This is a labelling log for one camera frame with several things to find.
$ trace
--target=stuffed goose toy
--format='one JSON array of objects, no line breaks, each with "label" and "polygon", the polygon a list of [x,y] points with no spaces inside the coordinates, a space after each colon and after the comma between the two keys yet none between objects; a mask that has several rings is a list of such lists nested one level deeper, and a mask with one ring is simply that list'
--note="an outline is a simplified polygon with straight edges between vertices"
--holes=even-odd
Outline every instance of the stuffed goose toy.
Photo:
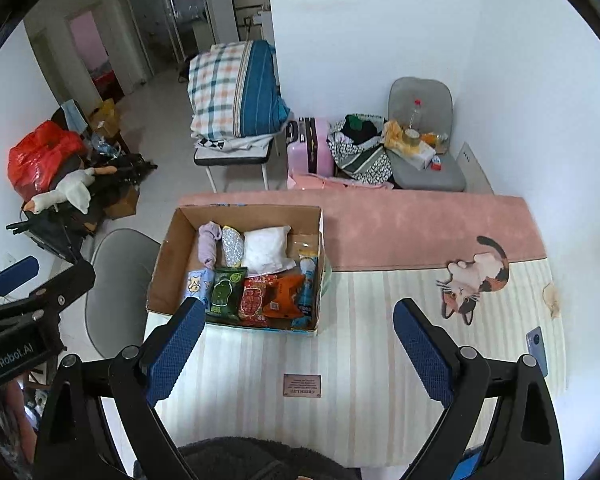
[{"label": "stuffed goose toy", "polygon": [[29,200],[24,211],[32,211],[39,214],[45,209],[62,202],[69,202],[82,214],[87,214],[91,194],[87,189],[96,180],[96,176],[116,173],[118,168],[106,166],[104,168],[87,168],[86,170],[75,170],[67,173],[64,178],[58,182],[55,189],[46,193],[37,194]]}]

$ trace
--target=purple rolled cloth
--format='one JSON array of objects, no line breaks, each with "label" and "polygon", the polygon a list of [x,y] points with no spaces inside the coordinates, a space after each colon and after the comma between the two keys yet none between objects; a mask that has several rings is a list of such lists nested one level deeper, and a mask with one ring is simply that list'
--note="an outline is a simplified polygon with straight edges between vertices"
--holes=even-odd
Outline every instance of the purple rolled cloth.
[{"label": "purple rolled cloth", "polygon": [[198,229],[198,260],[207,269],[216,264],[216,241],[222,238],[222,229],[216,223],[209,222]]}]

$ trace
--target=pink wall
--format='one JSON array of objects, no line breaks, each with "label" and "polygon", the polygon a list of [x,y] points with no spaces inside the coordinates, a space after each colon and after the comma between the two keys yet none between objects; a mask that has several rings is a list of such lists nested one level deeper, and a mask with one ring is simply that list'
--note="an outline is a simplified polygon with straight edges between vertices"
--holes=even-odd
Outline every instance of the pink wall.
[{"label": "pink wall", "polygon": [[88,70],[96,69],[109,59],[90,10],[72,19],[69,27],[78,53]]}]

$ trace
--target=gray chair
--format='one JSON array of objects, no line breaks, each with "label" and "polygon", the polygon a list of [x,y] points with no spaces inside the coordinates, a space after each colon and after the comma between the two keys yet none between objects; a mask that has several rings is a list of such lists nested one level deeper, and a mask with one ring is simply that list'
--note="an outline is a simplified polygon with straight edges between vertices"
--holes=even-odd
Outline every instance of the gray chair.
[{"label": "gray chair", "polygon": [[[422,101],[421,132],[446,133],[451,139],[453,101],[445,84],[433,79],[402,77],[397,79],[389,93],[389,119],[409,124],[413,102]],[[449,154],[440,155],[442,170],[429,166],[417,170],[400,156],[387,151],[394,172],[394,179],[403,189],[427,189],[436,191],[464,191],[466,181],[456,160]]]},{"label": "gray chair", "polygon": [[107,234],[91,259],[96,273],[87,293],[85,322],[96,350],[112,358],[144,339],[146,294],[160,244],[133,229]]}]

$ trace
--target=smartphone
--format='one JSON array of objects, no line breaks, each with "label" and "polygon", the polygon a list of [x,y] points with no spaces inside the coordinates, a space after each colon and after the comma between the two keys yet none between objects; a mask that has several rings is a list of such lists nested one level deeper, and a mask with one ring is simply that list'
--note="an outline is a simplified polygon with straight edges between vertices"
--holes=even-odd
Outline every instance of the smartphone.
[{"label": "smartphone", "polygon": [[542,329],[536,327],[526,335],[526,347],[529,348],[529,353],[536,358],[542,377],[546,377],[548,369],[546,366],[546,354],[544,353],[544,338],[542,337]]}]

